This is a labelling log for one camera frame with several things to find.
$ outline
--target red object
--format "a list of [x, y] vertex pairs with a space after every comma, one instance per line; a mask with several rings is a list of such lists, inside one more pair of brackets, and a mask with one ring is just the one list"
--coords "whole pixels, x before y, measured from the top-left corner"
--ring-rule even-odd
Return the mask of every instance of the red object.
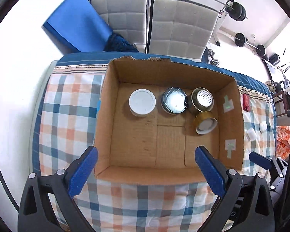
[[250, 111], [249, 96], [247, 94], [243, 94], [243, 109], [246, 112]]

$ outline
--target round container with silver lid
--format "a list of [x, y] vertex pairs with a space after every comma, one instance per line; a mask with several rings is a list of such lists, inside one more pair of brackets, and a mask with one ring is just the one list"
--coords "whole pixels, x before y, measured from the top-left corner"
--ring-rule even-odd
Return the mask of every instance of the round container with silver lid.
[[188, 109], [192, 114], [211, 111], [213, 106], [214, 98], [205, 88], [198, 87], [188, 96]]
[[186, 93], [178, 87], [168, 88], [161, 96], [162, 109], [169, 114], [178, 114], [186, 110]]

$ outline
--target dark blue cloth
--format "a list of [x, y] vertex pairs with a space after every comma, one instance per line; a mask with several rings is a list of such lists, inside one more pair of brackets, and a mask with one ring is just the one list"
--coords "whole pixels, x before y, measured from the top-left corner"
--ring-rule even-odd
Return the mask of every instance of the dark blue cloth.
[[115, 32], [109, 36], [103, 51], [139, 52], [122, 35]]

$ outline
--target black cable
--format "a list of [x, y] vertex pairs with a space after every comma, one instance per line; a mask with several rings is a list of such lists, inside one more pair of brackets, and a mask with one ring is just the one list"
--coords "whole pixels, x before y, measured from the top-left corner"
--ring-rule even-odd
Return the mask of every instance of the black cable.
[[11, 203], [13, 204], [14, 208], [15, 208], [15, 209], [17, 210], [17, 212], [18, 212], [18, 211], [19, 211], [19, 206], [17, 205], [17, 203], [16, 203], [15, 199], [13, 198], [13, 196], [12, 196], [12, 194], [11, 194], [11, 192], [10, 192], [8, 186], [6, 185], [5, 180], [4, 180], [4, 178], [3, 178], [3, 176], [2, 176], [2, 173], [1, 173], [1, 170], [0, 170], [0, 181], [1, 181], [1, 184], [2, 184], [2, 186], [3, 186], [3, 188], [4, 188], [4, 190], [5, 190], [5, 192], [6, 192], [7, 196], [8, 196], [8, 198], [10, 199], [10, 201], [11, 201]]

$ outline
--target white round container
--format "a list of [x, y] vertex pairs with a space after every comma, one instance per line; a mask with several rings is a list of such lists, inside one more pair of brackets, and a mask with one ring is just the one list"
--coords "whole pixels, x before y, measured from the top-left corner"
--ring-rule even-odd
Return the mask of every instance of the white round container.
[[130, 111], [136, 117], [145, 117], [156, 106], [155, 95], [149, 90], [138, 89], [129, 98]]

